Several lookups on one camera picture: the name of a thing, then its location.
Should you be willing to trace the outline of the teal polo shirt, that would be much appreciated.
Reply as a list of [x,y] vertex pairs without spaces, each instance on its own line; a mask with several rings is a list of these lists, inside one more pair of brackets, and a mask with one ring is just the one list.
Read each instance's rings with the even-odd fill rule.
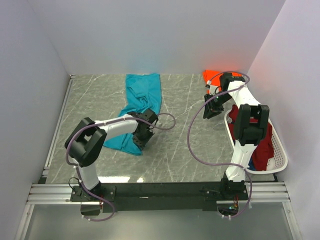
[[[127,74],[125,77],[127,105],[118,114],[120,117],[129,112],[143,113],[151,109],[156,114],[161,110],[162,88],[160,74]],[[116,136],[104,142],[104,147],[134,156],[142,155],[133,142],[131,133]]]

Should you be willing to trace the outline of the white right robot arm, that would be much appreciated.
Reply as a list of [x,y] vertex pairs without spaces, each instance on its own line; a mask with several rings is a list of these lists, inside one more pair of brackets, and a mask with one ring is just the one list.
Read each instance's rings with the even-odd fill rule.
[[233,99],[238,108],[233,136],[234,151],[229,167],[220,181],[219,196],[222,200],[236,199],[246,193],[245,179],[249,162],[259,143],[266,137],[270,108],[259,103],[247,88],[249,78],[238,72],[222,72],[216,75],[217,88],[208,80],[209,93],[204,96],[204,119],[211,119],[224,111],[223,104]]

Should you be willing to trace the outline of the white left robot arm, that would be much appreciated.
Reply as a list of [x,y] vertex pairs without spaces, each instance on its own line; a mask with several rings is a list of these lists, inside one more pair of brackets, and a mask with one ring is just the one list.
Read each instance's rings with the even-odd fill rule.
[[93,121],[86,117],[80,121],[64,146],[67,150],[67,162],[78,170],[78,182],[81,194],[87,201],[104,196],[102,184],[98,179],[95,161],[108,140],[120,140],[117,145],[126,152],[138,155],[154,135],[152,124],[156,124],[158,115],[151,109],[144,112],[129,112],[123,116]]

